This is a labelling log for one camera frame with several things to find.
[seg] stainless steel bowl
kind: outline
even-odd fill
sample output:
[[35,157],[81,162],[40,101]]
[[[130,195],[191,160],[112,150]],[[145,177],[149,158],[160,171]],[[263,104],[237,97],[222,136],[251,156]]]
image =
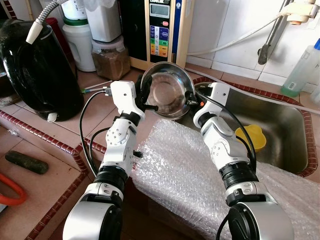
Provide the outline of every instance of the stainless steel bowl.
[[195,94],[195,86],[189,74],[174,63],[161,61],[145,71],[141,84],[149,75],[152,76],[152,84],[147,104],[158,106],[155,113],[162,118],[182,118],[189,111],[189,106],[185,104],[186,91]]

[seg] tiled countertop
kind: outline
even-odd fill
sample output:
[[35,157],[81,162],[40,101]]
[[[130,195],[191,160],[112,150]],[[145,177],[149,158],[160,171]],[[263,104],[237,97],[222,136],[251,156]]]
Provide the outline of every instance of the tiled countertop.
[[[213,70],[213,69],[196,66],[193,64],[187,64],[186,67],[204,72],[206,74],[209,74],[215,78],[218,78],[224,81],[237,83],[244,86],[249,86],[252,88],[262,89],[262,90],[276,93],[276,94],[281,94],[280,87],[270,83],[261,82],[261,81],[246,78],[246,77],[240,77],[240,76],[224,73],[224,72]],[[143,74],[143,71],[133,68],[127,75],[123,77],[123,80],[135,82],[139,74]],[[197,75],[194,73],[190,73],[190,76],[193,79],[201,77],[200,75]],[[103,82],[106,82],[106,79],[97,76],[95,72],[91,72],[91,73],[81,72],[81,71],[78,72],[78,83],[80,85],[80,88],[86,88],[86,87],[103,83]],[[85,94],[84,100],[87,101],[92,94],[93,93]],[[301,94],[298,97],[295,97],[294,99],[300,102],[301,104],[303,104],[305,107],[320,110],[318,106],[316,106],[310,101],[308,93],[301,92]],[[49,123],[41,119],[40,117],[38,117],[34,113],[34,111],[28,106],[26,106],[26,104],[22,101],[10,106],[0,107],[0,110],[48,134],[49,136],[57,139],[58,141],[69,145],[71,148],[75,149],[80,144],[80,136],[79,136],[80,113],[67,121]],[[103,94],[98,95],[90,103],[84,115],[83,122],[82,122],[84,136],[87,138],[91,138],[93,133],[95,133],[97,130],[111,126],[114,117],[118,115],[119,115],[118,110],[116,109],[116,106],[114,105],[112,98],[108,96],[104,96]],[[311,114],[311,118],[312,118],[312,124],[313,124],[314,140],[316,145],[316,154],[318,158],[320,158],[320,116]],[[148,137],[151,131],[151,128],[154,125],[154,123],[157,121],[157,119],[159,119],[159,117],[153,114],[152,112],[150,111],[146,112],[146,120],[144,122],[141,122],[138,126],[137,146],[139,143],[141,143]],[[40,141],[40,140],[41,139],[38,138],[38,139],[33,139],[32,141],[29,141],[29,142],[32,142],[37,147],[43,149],[42,143],[39,143],[39,145],[36,144],[37,141]],[[99,134],[94,141],[100,145],[103,145],[103,146],[106,145],[105,135],[103,133]],[[23,140],[23,142],[20,142],[19,144],[21,145],[21,147],[23,147],[22,145],[28,145],[29,143]],[[45,149],[45,151],[50,155],[57,157],[61,161],[65,161],[67,165],[72,166],[75,170],[79,170],[77,164],[74,163],[73,159],[65,160],[63,154],[57,152],[56,150],[52,150],[51,148]],[[313,174],[307,176],[306,178],[320,183],[320,167],[318,167]]]

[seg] white hose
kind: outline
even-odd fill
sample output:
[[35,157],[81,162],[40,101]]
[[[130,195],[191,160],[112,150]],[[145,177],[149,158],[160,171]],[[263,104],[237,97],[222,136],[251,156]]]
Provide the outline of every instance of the white hose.
[[285,15],[286,13],[284,11],[279,12],[277,15],[275,15],[272,19],[268,20],[267,22],[265,22],[263,25],[261,25],[260,27],[257,27],[249,32],[247,32],[246,34],[242,35],[241,37],[239,37],[236,40],[233,40],[231,42],[228,42],[222,46],[218,46],[216,48],[210,49],[210,50],[204,50],[204,51],[195,51],[195,52],[188,52],[187,55],[189,56],[194,56],[194,55],[202,55],[202,54],[209,54],[209,53],[214,53],[216,51],[219,51],[221,49],[225,49],[233,44],[236,44],[238,42],[240,42],[241,40],[251,36],[252,34],[258,32],[259,30],[263,29],[265,26],[269,25],[270,23],[272,23],[273,21],[275,21],[276,19],[282,17],[283,15]]
[[196,70],[193,70],[193,69],[190,69],[190,68],[185,68],[186,71],[188,72],[191,72],[191,73],[194,73],[194,74],[198,74],[198,75],[201,75],[201,76],[204,76],[204,77],[207,77],[208,79],[211,79],[211,80],[214,80],[218,83],[222,83],[222,84],[227,84],[228,86],[230,86],[231,89],[235,90],[235,91],[238,91],[242,94],[245,94],[247,96],[250,96],[250,97],[253,97],[253,98],[256,98],[256,99],[260,99],[260,100],[263,100],[263,101],[266,101],[266,102],[270,102],[270,103],[274,103],[274,104],[279,104],[279,105],[283,105],[283,106],[287,106],[287,107],[292,107],[292,108],[296,108],[296,109],[299,109],[299,110],[303,110],[303,111],[307,111],[307,112],[310,112],[310,113],[313,113],[313,114],[317,114],[317,115],[320,115],[320,111],[317,111],[317,110],[313,110],[313,109],[310,109],[310,108],[307,108],[307,107],[304,107],[304,106],[299,106],[299,105],[294,105],[294,104],[290,104],[290,103],[287,103],[287,102],[284,102],[284,101],[278,101],[278,100],[274,100],[274,99],[271,99],[271,98],[266,98],[266,97],[263,97],[263,96],[260,96],[260,95],[256,95],[256,94],[253,94],[253,93],[250,93],[250,92],[247,92],[247,91],[244,91],[244,90],[241,90],[239,88],[236,88],[220,79],[217,79],[213,76],[210,76],[208,74],[205,74],[201,71],[196,71]]

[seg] stainless steel sink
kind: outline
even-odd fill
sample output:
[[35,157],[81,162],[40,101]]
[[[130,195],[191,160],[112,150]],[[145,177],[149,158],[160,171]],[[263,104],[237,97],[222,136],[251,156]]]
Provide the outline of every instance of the stainless steel sink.
[[[305,124],[299,110],[259,100],[232,89],[226,107],[244,126],[257,124],[262,128],[266,146],[256,154],[257,161],[291,173],[299,173],[307,167]],[[226,112],[222,111],[220,116],[234,131],[239,127]],[[194,126],[190,112],[177,122],[200,131]]]

